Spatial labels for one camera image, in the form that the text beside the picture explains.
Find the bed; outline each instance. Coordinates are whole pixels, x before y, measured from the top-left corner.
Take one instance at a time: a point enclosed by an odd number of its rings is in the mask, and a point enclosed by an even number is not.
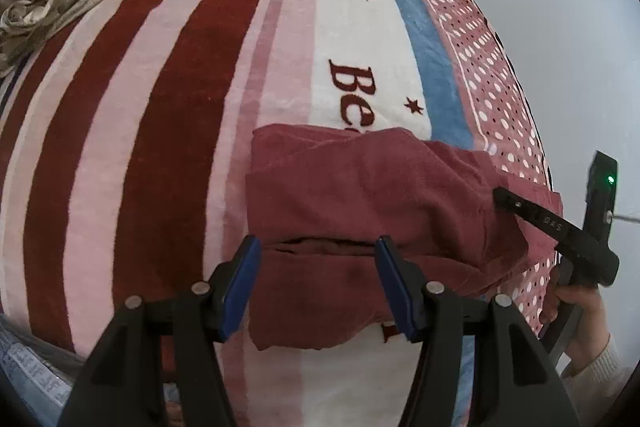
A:
[[[252,132],[269,123],[401,126],[550,187],[473,0],[104,0],[0,86],[4,313],[87,355],[127,296],[206,279],[246,233]],[[487,293],[511,295],[535,332],[555,262],[540,254]],[[219,347],[253,426],[391,425],[418,352],[380,325],[322,351],[258,351],[246,330]]]

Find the folded maroon cloth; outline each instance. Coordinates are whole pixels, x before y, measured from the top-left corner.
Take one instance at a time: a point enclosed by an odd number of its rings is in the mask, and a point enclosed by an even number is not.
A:
[[[463,296],[546,259],[555,242],[497,209],[498,186],[562,212],[557,193],[497,171],[486,153],[404,129],[257,129],[246,176],[249,231],[263,243],[254,344],[321,349],[389,320],[373,259],[383,234],[428,280]]]

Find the blue stripe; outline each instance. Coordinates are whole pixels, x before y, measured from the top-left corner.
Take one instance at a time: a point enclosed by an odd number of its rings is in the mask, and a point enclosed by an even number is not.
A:
[[[27,55],[26,57],[24,57],[20,63],[18,63],[17,68],[15,68],[14,71],[14,76],[12,76],[11,78],[11,83],[9,83],[9,85],[6,87],[6,91],[4,92],[4,96],[2,97],[2,100],[0,101],[0,116],[2,116],[2,114],[4,113],[4,108],[6,107],[7,102],[9,101],[9,97],[11,96],[11,93],[13,92],[14,88],[15,88],[15,83],[18,81],[18,78],[20,78],[20,74],[22,73],[22,70],[24,69],[24,67],[27,65],[27,60],[29,60],[29,57],[31,56],[31,54]]]
[[[431,120],[431,139],[473,149],[453,68],[423,0],[395,0],[409,35]]]

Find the beige patterned cloth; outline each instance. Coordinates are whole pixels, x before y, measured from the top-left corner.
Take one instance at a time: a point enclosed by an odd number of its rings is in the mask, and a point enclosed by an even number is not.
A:
[[[20,0],[0,16],[0,78],[24,55],[101,0]]]

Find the white knit sweater sleeve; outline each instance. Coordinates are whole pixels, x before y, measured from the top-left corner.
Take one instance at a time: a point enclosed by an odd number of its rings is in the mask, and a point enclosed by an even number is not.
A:
[[[569,364],[562,372],[562,383],[582,427],[593,427],[601,420],[631,375],[622,365],[613,337],[597,359],[577,375],[569,377],[571,373]]]

